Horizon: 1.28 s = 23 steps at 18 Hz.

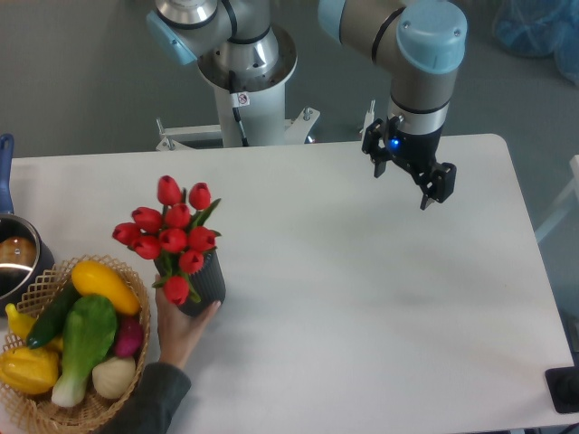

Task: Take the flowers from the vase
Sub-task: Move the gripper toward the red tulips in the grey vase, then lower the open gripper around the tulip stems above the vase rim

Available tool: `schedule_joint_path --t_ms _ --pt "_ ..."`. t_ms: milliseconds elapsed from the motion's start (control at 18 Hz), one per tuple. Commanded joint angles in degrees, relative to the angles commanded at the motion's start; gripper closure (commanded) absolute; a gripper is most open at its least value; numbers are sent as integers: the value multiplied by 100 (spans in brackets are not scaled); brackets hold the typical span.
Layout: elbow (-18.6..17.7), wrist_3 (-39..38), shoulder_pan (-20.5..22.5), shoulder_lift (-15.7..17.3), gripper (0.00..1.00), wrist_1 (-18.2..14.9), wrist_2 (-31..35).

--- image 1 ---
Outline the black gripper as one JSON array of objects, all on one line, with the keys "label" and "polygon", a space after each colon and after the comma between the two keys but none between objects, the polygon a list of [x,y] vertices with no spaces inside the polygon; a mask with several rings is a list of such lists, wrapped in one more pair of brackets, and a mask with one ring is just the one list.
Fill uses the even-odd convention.
[{"label": "black gripper", "polygon": [[457,167],[452,163],[437,163],[436,151],[442,127],[426,134],[413,135],[402,131],[399,117],[373,121],[362,137],[362,152],[374,164],[374,178],[379,178],[389,161],[411,175],[422,190],[420,209],[432,203],[444,203],[454,192]]}]

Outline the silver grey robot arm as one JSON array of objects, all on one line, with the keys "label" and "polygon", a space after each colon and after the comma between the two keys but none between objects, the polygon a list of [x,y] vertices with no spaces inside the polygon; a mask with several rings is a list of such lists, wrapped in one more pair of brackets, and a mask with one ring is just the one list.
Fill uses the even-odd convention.
[{"label": "silver grey robot arm", "polygon": [[[318,22],[392,77],[385,119],[367,119],[362,150],[380,176],[388,163],[422,191],[422,207],[453,193],[456,167],[436,151],[458,69],[467,20],[447,1],[322,1]],[[285,86],[297,65],[290,35],[267,1],[158,1],[147,28],[175,62],[196,63],[213,86],[227,147],[289,142]]]}]

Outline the dark grey sleeved forearm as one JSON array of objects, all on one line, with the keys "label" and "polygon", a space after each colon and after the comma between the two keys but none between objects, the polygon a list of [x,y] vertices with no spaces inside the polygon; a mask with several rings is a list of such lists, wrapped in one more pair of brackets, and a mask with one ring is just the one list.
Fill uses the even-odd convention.
[{"label": "dark grey sleeved forearm", "polygon": [[167,433],[191,380],[168,363],[151,363],[134,394],[98,433]]}]

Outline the person's bare hand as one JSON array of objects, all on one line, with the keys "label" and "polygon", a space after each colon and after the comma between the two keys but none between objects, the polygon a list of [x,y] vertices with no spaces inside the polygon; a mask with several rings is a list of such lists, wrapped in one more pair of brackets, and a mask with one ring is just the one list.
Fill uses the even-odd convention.
[{"label": "person's bare hand", "polygon": [[160,349],[158,361],[171,364],[183,371],[205,328],[214,318],[222,303],[215,301],[199,316],[191,317],[170,303],[161,289],[156,290],[155,301]]}]

